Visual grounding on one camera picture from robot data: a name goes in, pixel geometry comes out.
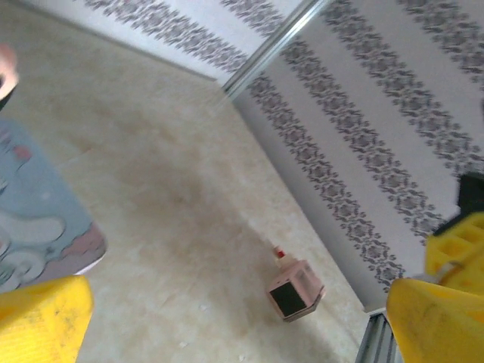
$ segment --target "cartoon print on mat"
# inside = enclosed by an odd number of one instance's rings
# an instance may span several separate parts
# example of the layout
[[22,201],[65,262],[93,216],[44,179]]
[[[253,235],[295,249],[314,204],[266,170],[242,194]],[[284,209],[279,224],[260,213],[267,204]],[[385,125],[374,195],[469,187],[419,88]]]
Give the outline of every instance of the cartoon print on mat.
[[83,270],[89,262],[98,261],[106,253],[104,235],[93,222],[86,233],[76,237],[71,245],[62,250],[60,259],[53,259],[45,265],[43,273],[35,280],[23,285],[38,284],[56,278],[59,271],[68,268]]
[[99,228],[42,151],[0,119],[0,293],[73,275],[105,251]]
[[[0,130],[2,156],[11,159],[14,175],[27,163],[32,153],[24,145],[12,145],[7,129]],[[0,196],[7,190],[9,181],[0,175]],[[57,216],[23,217],[0,208],[0,293],[14,290],[29,282],[44,271],[45,257],[36,247],[57,240],[65,230],[65,222]],[[7,253],[12,243],[17,250]]]

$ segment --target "small pink box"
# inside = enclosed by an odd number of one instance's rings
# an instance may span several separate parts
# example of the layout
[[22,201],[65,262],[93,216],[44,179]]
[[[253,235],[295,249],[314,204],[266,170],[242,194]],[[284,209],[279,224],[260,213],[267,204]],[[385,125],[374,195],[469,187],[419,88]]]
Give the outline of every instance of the small pink box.
[[294,259],[278,247],[281,274],[269,285],[268,298],[284,321],[294,321],[316,310],[326,290],[306,260]]

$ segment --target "black object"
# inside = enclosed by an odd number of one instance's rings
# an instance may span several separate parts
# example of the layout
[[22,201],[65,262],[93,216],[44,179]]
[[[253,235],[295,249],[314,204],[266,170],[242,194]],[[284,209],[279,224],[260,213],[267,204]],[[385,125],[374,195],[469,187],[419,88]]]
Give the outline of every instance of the black object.
[[0,111],[7,104],[8,100],[10,100],[10,98],[12,97],[14,91],[15,91],[15,88],[12,89],[11,92],[3,98],[3,100],[0,100]]
[[273,289],[270,294],[272,295],[274,301],[278,304],[279,309],[284,314],[284,317],[295,314],[306,308],[306,304],[304,303],[303,299],[301,299],[301,296],[299,296],[296,289],[290,282],[281,285],[277,289]]
[[456,225],[474,212],[484,212],[484,175],[478,172],[468,172],[459,180],[459,198],[457,205],[461,211],[450,221],[441,225],[434,236],[439,236],[450,227]]

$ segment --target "floral stripe pattern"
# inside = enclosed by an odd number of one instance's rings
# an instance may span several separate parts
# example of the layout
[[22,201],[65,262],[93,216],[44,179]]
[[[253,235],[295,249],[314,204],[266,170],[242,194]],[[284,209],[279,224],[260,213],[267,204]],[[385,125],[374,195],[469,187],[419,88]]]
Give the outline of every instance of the floral stripe pattern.
[[321,16],[352,56],[361,61],[368,75],[376,79],[376,84],[392,99],[400,114],[426,140],[433,153],[444,160],[453,176],[484,170],[481,148],[473,144],[466,132],[459,131],[460,125],[454,122],[452,115],[442,109],[433,93],[424,88],[382,36],[358,15],[350,1],[332,2]]
[[397,0],[415,23],[484,91],[484,32],[456,2]]
[[266,0],[221,0],[220,4],[264,38],[277,30],[284,20],[274,5]]
[[403,277],[405,270],[396,262],[396,256],[390,253],[387,243],[381,240],[373,222],[361,211],[359,202],[347,191],[345,183],[338,178],[319,145],[296,118],[272,81],[262,74],[251,83],[249,90],[313,188],[333,211],[334,218],[354,243],[368,269],[374,271],[375,279],[388,292],[392,281]]
[[247,55],[208,29],[154,0],[80,0],[94,11],[139,29],[167,45],[207,62],[227,73],[234,73],[247,61]]
[[429,203],[428,196],[418,190],[410,173],[402,168],[402,163],[385,141],[380,140],[377,130],[363,119],[362,112],[349,101],[341,85],[321,65],[321,59],[315,57],[306,42],[296,38],[281,56],[304,82],[311,97],[323,107],[323,112],[349,144],[349,149],[358,155],[358,160],[378,182],[378,187],[388,196],[396,211],[403,215],[414,235],[421,237],[420,242],[425,245],[427,236],[444,221],[442,215],[433,212],[436,208]]

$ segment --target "white wall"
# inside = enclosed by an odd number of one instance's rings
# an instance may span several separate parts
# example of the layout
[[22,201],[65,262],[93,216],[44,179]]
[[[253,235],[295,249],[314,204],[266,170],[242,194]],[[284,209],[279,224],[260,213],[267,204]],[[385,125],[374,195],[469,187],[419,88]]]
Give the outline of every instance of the white wall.
[[302,0],[21,0],[223,84]]

